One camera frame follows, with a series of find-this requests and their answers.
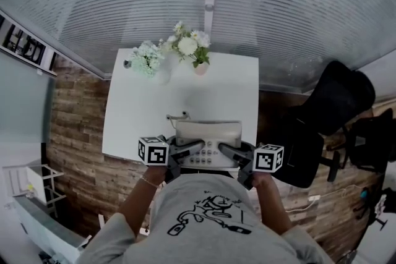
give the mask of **white box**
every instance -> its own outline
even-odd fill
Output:
[[[266,144],[254,151],[253,171],[276,172],[283,163],[284,147]]]
[[[145,165],[168,165],[169,145],[157,137],[141,137],[137,154]]]

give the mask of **bracelet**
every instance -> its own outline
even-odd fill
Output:
[[[145,181],[146,183],[148,183],[149,185],[158,188],[157,185],[153,184],[152,182],[150,182],[146,177],[142,176],[140,179],[142,179],[143,181]]]

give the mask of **white flower pot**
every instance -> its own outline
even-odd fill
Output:
[[[172,70],[178,65],[178,57],[175,53],[169,52],[162,61],[160,68],[152,78],[152,82],[157,85],[166,85],[171,80]]]
[[[198,76],[202,76],[206,73],[208,67],[209,64],[206,62],[199,64],[196,68],[194,68],[194,73],[196,73]]]

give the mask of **floor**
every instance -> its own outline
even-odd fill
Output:
[[[63,171],[57,177],[56,188],[67,195],[62,202],[61,221],[81,235],[94,235],[99,230],[98,214],[108,219],[134,187],[145,166],[133,161],[110,158],[101,153],[103,123],[109,82],[73,66],[57,57],[54,71],[58,73],[51,118],[51,140],[47,157],[52,168]],[[301,95],[260,92],[259,128],[257,141],[270,137],[271,129],[288,106],[301,104]],[[372,116],[372,112],[362,116]],[[325,140],[339,143],[342,135]],[[324,151],[324,156],[332,154]],[[327,182],[329,169],[320,166],[314,183],[308,189],[299,189],[277,181],[287,210],[304,209],[310,195],[325,195],[318,203],[304,211],[290,213],[290,218],[315,238],[336,261],[356,247],[368,222],[368,215],[357,220],[354,207],[362,204],[359,187],[370,187],[382,181],[380,176],[361,171],[348,164],[338,172],[334,183]],[[249,192],[259,213],[257,193]],[[144,226],[148,225],[149,216]]]

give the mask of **gray t-shirt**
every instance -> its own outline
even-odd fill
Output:
[[[213,174],[182,175],[168,184],[153,205],[150,234],[135,240],[116,213],[77,263],[333,263],[301,228],[279,236],[264,226],[246,189]]]

